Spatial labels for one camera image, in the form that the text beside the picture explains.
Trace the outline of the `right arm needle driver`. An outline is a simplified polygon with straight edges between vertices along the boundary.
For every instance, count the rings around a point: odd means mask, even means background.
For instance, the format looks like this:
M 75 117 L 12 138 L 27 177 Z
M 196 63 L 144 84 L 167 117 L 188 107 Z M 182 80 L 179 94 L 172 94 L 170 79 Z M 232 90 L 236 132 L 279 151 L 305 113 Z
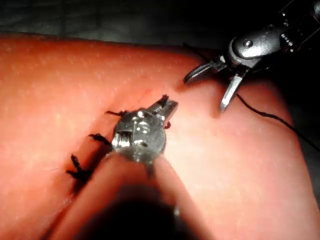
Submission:
M 293 36 L 298 23 L 297 13 L 280 12 L 263 28 L 233 38 L 219 61 L 230 71 L 259 71 L 273 57 L 297 51 Z

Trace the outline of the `right arm needle driver jaw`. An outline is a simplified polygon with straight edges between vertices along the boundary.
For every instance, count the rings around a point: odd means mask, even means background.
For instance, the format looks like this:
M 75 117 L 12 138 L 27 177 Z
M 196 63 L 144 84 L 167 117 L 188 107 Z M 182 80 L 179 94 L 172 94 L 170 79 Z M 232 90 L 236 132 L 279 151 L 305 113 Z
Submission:
M 209 61 L 194 68 L 183 79 L 185 85 L 192 85 L 212 77 L 225 68 L 225 63 Z
M 225 112 L 230 102 L 235 97 L 238 91 L 238 88 L 240 87 L 243 79 L 247 74 L 248 74 L 248 71 L 237 71 L 235 75 L 230 79 L 230 83 L 228 84 L 219 104 L 220 113 Z

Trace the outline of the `left arm needle driver jaw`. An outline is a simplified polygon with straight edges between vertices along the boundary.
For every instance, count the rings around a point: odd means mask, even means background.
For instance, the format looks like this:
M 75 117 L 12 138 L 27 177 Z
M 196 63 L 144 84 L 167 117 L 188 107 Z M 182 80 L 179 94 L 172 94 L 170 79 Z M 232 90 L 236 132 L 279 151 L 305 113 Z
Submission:
M 167 125 L 175 114 L 179 106 L 179 103 L 174 100 L 168 100 L 164 107 L 161 109 L 161 120 L 163 125 Z
M 158 100 L 155 103 L 153 103 L 150 107 L 147 108 L 148 112 L 151 112 L 152 114 L 157 114 L 167 103 L 167 100 Z

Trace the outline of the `left arm needle driver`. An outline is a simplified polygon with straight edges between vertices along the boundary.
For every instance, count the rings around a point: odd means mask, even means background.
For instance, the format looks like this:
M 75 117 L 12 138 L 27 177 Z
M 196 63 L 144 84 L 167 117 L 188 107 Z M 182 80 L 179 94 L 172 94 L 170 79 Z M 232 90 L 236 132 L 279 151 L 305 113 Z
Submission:
M 114 127 L 113 149 L 135 162 L 151 162 L 166 147 L 162 121 L 147 109 L 126 113 Z

